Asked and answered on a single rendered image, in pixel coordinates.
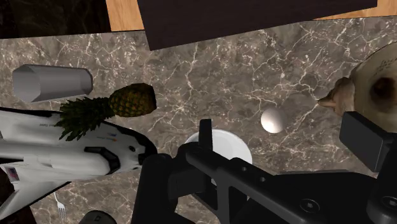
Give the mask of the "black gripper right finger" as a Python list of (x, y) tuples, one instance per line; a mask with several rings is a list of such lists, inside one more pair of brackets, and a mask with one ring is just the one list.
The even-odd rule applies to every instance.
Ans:
[(397, 224), (397, 133), (346, 112), (340, 141), (378, 176), (348, 171), (285, 172), (258, 184), (254, 224)]

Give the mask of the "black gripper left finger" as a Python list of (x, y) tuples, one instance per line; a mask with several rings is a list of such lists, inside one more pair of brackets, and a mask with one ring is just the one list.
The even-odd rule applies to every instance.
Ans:
[(273, 224), (272, 212), (248, 188), (250, 181), (260, 185), (265, 177), (239, 158), (215, 153), (211, 120), (203, 119), (198, 141), (181, 145), (175, 158), (157, 154), (144, 161), (131, 224), (195, 224), (175, 212), (185, 195), (193, 195), (220, 224)]

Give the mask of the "beige round animal figure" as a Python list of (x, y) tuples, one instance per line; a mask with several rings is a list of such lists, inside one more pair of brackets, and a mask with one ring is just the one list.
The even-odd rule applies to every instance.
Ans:
[(388, 132), (397, 133), (397, 41), (377, 51), (342, 77), (317, 103), (338, 116), (357, 111)]

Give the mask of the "black round object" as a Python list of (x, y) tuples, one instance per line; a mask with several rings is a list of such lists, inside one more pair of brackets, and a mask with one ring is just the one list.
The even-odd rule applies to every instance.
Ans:
[(116, 220), (104, 211), (89, 211), (78, 224), (117, 224)]

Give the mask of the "white bowl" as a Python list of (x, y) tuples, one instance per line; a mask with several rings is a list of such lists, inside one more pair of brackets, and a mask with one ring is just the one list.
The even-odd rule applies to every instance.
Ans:
[(229, 131), (212, 129), (212, 148), (214, 152), (227, 159), (238, 157), (250, 164), (253, 163), (251, 150), (247, 144)]

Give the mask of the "pineapple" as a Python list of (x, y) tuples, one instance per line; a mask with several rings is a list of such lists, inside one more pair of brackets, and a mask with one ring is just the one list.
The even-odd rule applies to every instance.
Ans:
[(115, 90), (109, 97), (84, 97), (61, 104), (60, 120), (55, 125), (63, 128), (61, 138), (78, 141), (108, 118), (144, 116), (156, 109), (154, 88), (146, 83), (133, 83)]

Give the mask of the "white egg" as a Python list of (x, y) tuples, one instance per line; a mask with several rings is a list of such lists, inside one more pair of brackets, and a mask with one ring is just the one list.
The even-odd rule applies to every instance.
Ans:
[(287, 124), (286, 115), (279, 108), (267, 108), (261, 114), (260, 121), (262, 127), (271, 134), (282, 132)]

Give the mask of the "silver fork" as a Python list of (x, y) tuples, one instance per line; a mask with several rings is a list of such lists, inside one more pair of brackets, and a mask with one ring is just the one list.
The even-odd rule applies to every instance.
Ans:
[(62, 221), (66, 220), (66, 207), (65, 205), (63, 205), (63, 203), (61, 203), (58, 198), (57, 198), (57, 194), (55, 192), (53, 192), (53, 196), (54, 199), (57, 203), (57, 208), (58, 208), (58, 212), (59, 212), (59, 217)]

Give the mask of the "white space shuttle toy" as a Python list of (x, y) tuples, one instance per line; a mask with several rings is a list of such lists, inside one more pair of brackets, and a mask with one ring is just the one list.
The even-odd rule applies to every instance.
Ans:
[(157, 147), (143, 134), (103, 121), (79, 140), (66, 141), (58, 111), (0, 107), (0, 169), (14, 191), (0, 220), (73, 181), (139, 169)]

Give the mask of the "grey faceted cup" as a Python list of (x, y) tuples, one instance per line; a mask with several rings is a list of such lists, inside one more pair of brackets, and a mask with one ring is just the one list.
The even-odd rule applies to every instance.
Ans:
[(24, 64), (12, 72), (13, 93), (24, 102), (88, 95), (94, 88), (88, 69)]

